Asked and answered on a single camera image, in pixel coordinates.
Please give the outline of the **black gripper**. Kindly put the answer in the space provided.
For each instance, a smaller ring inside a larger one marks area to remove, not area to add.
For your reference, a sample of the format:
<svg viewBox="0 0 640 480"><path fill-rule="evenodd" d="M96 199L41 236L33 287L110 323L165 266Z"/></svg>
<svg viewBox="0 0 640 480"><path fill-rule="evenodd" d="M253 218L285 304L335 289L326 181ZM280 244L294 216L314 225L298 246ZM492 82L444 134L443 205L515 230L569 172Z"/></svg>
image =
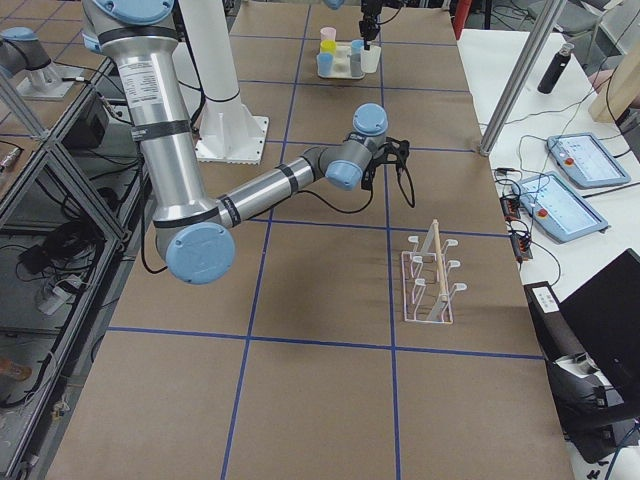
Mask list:
<svg viewBox="0 0 640 480"><path fill-rule="evenodd" d="M397 140L387 137L383 145L373 155L372 160L366 167L360 181L362 190L371 190L373 188L373 180L375 172L379 166L394 165L396 169L397 179L406 173L410 178L407 161L410 155L410 142L408 140Z"/></svg>
<svg viewBox="0 0 640 480"><path fill-rule="evenodd" d="M359 21L359 31L364 40L363 48L370 50L371 44L379 34L380 26L378 17L380 15L380 0L362 0L360 5L362 19Z"/></svg>

